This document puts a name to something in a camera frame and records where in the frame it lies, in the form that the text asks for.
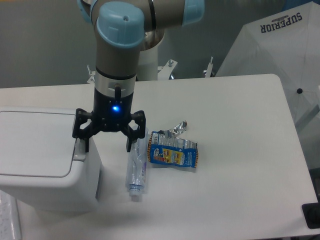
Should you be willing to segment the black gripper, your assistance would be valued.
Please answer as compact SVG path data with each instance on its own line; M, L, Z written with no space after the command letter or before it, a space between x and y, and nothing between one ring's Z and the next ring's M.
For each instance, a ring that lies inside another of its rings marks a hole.
M93 111L82 108L75 110L72 137L84 140L85 152L90 150L89 140L99 132L122 132L127 136L126 151L129 153L132 144L146 135L146 116L143 110L131 113L133 94L116 99L94 90ZM133 129L129 123L137 125Z

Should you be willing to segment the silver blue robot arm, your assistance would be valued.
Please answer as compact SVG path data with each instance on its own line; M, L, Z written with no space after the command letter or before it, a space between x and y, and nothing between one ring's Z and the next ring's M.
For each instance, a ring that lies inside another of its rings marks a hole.
M88 143L99 132L122 132L126 149L142 139L146 116L131 113L139 56L145 34L200 21L202 0L80 0L96 39L93 109L75 111L72 136Z

